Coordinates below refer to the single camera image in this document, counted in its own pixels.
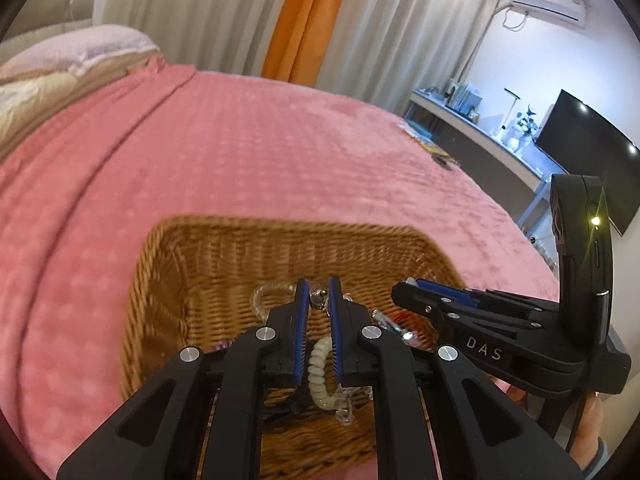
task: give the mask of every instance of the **pink bedspread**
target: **pink bedspread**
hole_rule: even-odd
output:
[[[507,213],[400,121],[345,97],[172,66],[111,84],[27,139],[0,168],[0,407],[44,471],[54,476],[120,405],[129,280],[167,216],[412,225],[469,286],[555,298]]]

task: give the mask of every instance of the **air conditioner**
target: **air conditioner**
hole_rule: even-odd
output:
[[[584,0],[507,0],[507,3],[530,14],[544,14],[580,28],[587,26]]]

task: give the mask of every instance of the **television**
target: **television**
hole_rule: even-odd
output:
[[[600,178],[609,218],[623,235],[640,206],[640,150],[635,144],[562,90],[536,145],[567,173]]]

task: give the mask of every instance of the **white desk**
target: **white desk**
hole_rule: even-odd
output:
[[[533,191],[537,191],[540,183],[543,181],[543,175],[538,174],[526,162],[521,160],[517,155],[510,152],[507,147],[503,146],[498,140],[494,139],[484,130],[481,130],[471,121],[463,116],[455,113],[455,111],[447,108],[442,102],[436,101],[424,92],[415,90],[411,95],[409,109],[405,117],[407,118],[413,111],[415,106],[419,106],[433,114],[440,120],[450,124],[457,131],[471,139],[478,146],[492,155],[502,165],[507,167],[511,173],[516,175],[523,183]]]

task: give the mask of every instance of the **pink pillow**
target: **pink pillow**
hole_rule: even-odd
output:
[[[0,82],[52,72],[82,76],[103,59],[158,51],[146,34],[121,25],[99,25],[41,41],[0,66]]]

